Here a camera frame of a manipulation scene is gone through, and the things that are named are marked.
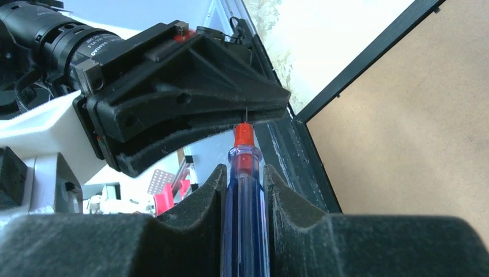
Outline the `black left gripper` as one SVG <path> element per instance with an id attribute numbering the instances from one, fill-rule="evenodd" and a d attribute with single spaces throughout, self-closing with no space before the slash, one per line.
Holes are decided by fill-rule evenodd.
<path id="1" fill-rule="evenodd" d="M 183 21 L 158 23 L 73 61 L 74 106 L 95 155 L 137 177 L 179 148 L 250 122 L 281 119 L 291 96 Z"/>

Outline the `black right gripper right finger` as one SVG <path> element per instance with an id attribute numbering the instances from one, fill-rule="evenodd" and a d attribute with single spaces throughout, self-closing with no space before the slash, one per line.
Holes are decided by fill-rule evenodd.
<path id="1" fill-rule="evenodd" d="M 329 214 L 271 165 L 264 184 L 273 276 L 488 275 L 488 250 L 460 218 Z"/>

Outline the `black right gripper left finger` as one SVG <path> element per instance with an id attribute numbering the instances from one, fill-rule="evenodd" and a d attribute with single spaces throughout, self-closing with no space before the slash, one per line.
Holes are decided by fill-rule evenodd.
<path id="1" fill-rule="evenodd" d="M 1 233 L 2 276 L 219 276 L 225 165 L 160 216 L 26 215 Z"/>

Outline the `black sunflower photo frame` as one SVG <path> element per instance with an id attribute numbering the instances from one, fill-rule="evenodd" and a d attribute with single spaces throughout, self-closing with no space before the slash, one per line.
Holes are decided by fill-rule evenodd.
<path id="1" fill-rule="evenodd" d="M 488 2 L 442 3 L 307 125 L 343 213 L 456 216 L 488 241 Z"/>

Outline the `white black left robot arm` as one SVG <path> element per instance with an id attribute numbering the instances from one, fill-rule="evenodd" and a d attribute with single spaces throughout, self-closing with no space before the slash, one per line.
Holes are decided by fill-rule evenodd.
<path id="1" fill-rule="evenodd" d="M 32 84 L 80 91 L 73 106 L 95 155 L 131 177 L 245 118 L 281 118 L 291 96 L 251 67 L 244 44 L 186 22 L 123 39 L 38 1 L 1 2 L 1 65 L 22 110 Z"/>

